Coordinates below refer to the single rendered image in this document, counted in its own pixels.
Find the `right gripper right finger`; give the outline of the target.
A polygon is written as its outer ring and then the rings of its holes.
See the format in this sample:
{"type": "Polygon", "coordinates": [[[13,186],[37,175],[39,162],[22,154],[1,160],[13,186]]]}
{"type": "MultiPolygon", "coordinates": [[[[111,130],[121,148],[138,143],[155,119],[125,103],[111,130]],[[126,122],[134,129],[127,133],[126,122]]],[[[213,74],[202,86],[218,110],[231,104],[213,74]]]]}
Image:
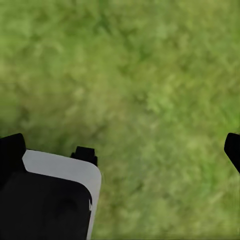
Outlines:
{"type": "Polygon", "coordinates": [[[227,135],[224,151],[235,165],[240,173],[240,135],[235,133],[229,133],[227,135]]]}

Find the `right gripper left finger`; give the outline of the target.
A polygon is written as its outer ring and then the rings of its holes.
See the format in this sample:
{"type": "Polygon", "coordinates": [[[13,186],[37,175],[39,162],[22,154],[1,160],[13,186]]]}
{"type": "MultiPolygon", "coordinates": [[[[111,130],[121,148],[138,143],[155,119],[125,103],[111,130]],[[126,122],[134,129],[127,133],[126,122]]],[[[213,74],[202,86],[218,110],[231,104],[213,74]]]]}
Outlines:
{"type": "Polygon", "coordinates": [[[0,193],[26,153],[23,134],[0,138],[0,193]]]}

